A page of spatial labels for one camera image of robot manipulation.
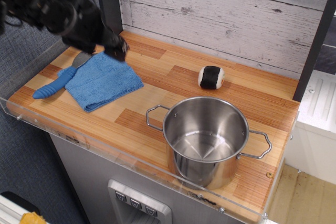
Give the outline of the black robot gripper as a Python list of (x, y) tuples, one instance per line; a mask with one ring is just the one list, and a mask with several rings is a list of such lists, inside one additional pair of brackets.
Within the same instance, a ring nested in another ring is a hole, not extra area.
[(96, 45), (101, 45), (108, 56), (124, 62), (129, 50), (124, 38), (104, 24), (93, 0), (49, 0), (46, 28), (61, 36), (65, 44), (90, 55), (96, 52)]

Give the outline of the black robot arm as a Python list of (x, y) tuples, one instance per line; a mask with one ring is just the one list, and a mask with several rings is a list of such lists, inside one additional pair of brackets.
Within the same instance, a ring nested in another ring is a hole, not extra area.
[(127, 42), (104, 24), (93, 0), (1, 0), (1, 24), (5, 16), (46, 28), (64, 44), (88, 54), (101, 45), (108, 56), (124, 61), (129, 49)]

